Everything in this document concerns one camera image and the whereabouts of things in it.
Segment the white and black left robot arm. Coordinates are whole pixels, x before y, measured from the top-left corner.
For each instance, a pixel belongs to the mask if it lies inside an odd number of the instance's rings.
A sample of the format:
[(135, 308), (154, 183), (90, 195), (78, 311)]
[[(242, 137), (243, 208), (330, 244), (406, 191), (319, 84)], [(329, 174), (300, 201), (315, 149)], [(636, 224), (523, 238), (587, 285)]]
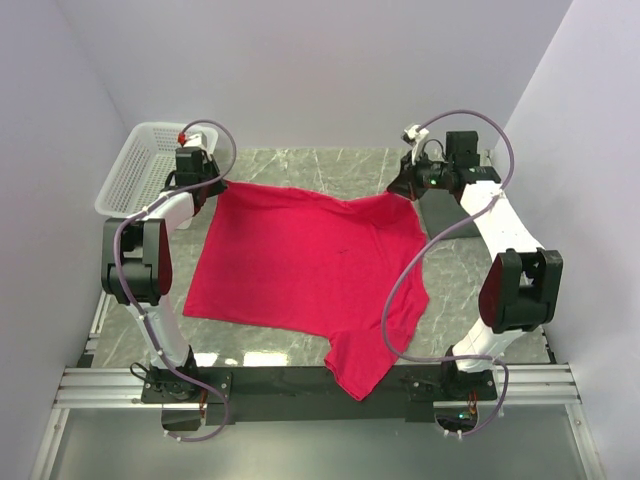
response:
[(188, 225), (207, 199), (227, 188), (201, 145), (176, 149), (176, 168), (158, 198), (103, 228), (101, 283), (134, 317), (150, 353), (145, 385), (170, 401), (224, 394), (200, 379), (192, 347), (181, 334), (169, 301), (173, 268), (169, 237)]

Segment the white perforated plastic basket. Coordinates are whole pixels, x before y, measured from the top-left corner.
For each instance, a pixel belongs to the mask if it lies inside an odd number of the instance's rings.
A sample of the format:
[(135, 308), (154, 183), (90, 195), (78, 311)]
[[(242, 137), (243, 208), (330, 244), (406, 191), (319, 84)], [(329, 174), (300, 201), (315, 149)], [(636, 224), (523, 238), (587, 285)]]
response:
[[(138, 213), (156, 201), (165, 188), (171, 172), (176, 170), (175, 150), (180, 147), (178, 135), (183, 124), (171, 122), (144, 122), (136, 125), (98, 193), (94, 207), (98, 214), (125, 218)], [(218, 132), (211, 126), (196, 125), (186, 131), (186, 146), (202, 146), (209, 157), (218, 140)], [(192, 136), (199, 140), (190, 140)], [(150, 218), (168, 213), (167, 229), (186, 229), (192, 222), (193, 198), (187, 193), (168, 200), (154, 210)]]

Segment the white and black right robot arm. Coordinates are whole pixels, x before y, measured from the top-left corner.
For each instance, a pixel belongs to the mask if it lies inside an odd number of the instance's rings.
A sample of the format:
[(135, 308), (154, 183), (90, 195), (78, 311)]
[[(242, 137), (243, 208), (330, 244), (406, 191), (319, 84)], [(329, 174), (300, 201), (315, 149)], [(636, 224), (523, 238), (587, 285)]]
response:
[(441, 360), (439, 387), (460, 399), (487, 379), (491, 360), (555, 313), (563, 258), (545, 249), (527, 230), (504, 193), (497, 171), (481, 163), (474, 131), (449, 132), (435, 160), (425, 147), (427, 129), (413, 125), (404, 141), (411, 150), (400, 161), (387, 190), (411, 201), (428, 190), (451, 194), (486, 244), (492, 265), (478, 297), (479, 318)]

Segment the crimson red t-shirt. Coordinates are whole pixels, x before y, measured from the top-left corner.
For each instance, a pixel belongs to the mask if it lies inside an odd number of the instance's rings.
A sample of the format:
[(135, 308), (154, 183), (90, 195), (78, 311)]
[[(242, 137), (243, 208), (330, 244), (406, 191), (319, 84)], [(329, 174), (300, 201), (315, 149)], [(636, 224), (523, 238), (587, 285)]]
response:
[(219, 197), (184, 313), (324, 337), (326, 367), (356, 400), (408, 347), (429, 297), (412, 259), (413, 205), (233, 183)]

